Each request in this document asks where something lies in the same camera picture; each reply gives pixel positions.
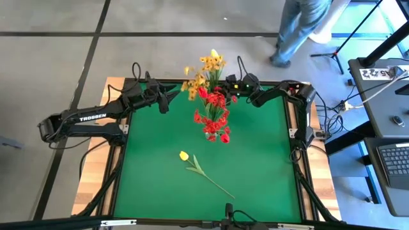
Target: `metal bracket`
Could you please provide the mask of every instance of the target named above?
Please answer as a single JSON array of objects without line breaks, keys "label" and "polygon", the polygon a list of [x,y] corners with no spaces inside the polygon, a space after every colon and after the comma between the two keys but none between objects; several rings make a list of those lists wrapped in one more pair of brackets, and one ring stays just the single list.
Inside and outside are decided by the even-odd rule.
[{"label": "metal bracket", "polygon": [[101,227],[136,225],[136,220],[103,220]]},{"label": "metal bracket", "polygon": [[119,126],[120,126],[120,129],[122,130],[122,132],[123,132],[124,134],[128,134],[129,125],[119,125]]},{"label": "metal bracket", "polygon": [[[289,133],[289,138],[294,138],[295,137],[295,132],[297,131],[297,128],[289,128],[288,133]],[[325,132],[324,130],[313,130],[314,131],[314,138],[317,140],[325,140]]]},{"label": "metal bracket", "polygon": [[298,224],[278,224],[279,229],[288,230],[314,230],[314,226],[301,226]]}]

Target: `person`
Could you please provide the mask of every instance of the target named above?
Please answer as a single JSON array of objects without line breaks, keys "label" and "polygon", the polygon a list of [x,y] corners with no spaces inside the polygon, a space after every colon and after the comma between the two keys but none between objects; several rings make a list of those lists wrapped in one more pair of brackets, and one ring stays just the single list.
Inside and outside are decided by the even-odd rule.
[{"label": "person", "polygon": [[286,0],[281,16],[277,50],[269,60],[273,66],[288,68],[299,46],[319,25],[330,8],[331,0]]}]

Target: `gray floor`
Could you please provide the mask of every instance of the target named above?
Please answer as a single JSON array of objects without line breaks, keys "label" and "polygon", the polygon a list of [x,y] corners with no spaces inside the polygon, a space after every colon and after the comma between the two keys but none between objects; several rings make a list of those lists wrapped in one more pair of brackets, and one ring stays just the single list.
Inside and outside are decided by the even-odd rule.
[{"label": "gray floor", "polygon": [[[2,0],[1,4],[0,31],[94,31],[104,1]],[[267,0],[257,4],[244,0],[112,1],[103,31],[277,32],[283,4],[284,0],[274,4]],[[366,5],[356,7],[369,9]],[[357,25],[360,19],[351,20],[348,15],[356,12],[354,7],[348,8],[335,32],[349,33],[355,26],[345,25]],[[370,30],[373,24],[378,25],[376,31]],[[362,31],[388,33],[379,13]],[[217,49],[226,58],[226,75],[238,74],[236,56],[241,55],[246,69],[261,80],[312,82],[331,106],[349,94],[351,87],[345,82],[350,74],[341,75],[336,62],[327,57],[309,55],[332,52],[342,42],[333,39],[330,44],[318,45],[307,40],[293,57],[292,67],[281,70],[267,62],[275,50],[275,38],[100,38],[79,107],[99,103],[106,77],[131,77],[134,61],[152,77],[183,78],[183,67],[199,65],[198,57],[207,55],[210,49]],[[381,42],[351,40],[339,55],[344,69],[348,68],[347,60],[368,55]],[[25,144],[23,150],[0,146],[0,222],[31,218],[52,155],[40,140],[36,125],[68,108],[90,44],[91,38],[0,37],[0,134]],[[394,48],[385,57],[398,58],[401,54]],[[352,104],[357,103],[359,98],[354,98]],[[367,120],[364,110],[346,113],[344,118],[347,128]],[[67,146],[78,141],[70,140]],[[87,147],[84,144],[65,151],[45,218],[69,216],[77,190],[79,160]],[[360,199],[343,194],[342,188],[360,189],[364,182],[341,178],[334,183],[345,221],[396,228],[408,223],[405,218],[392,217],[385,206],[366,206],[368,213],[379,213],[376,217],[352,215],[361,205]]]}]

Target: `green mat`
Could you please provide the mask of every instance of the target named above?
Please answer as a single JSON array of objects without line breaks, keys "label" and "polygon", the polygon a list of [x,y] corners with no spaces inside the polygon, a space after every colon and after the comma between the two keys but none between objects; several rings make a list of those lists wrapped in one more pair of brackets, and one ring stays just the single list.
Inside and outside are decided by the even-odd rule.
[{"label": "green mat", "polygon": [[[205,139],[194,123],[200,99],[180,93],[161,114],[158,105],[132,116],[114,216],[221,220],[226,203],[258,221],[300,222],[282,98],[256,108],[240,98],[229,106],[230,143]],[[188,171],[179,158],[196,155],[203,171],[236,197]],[[248,220],[241,214],[237,220]]]}]

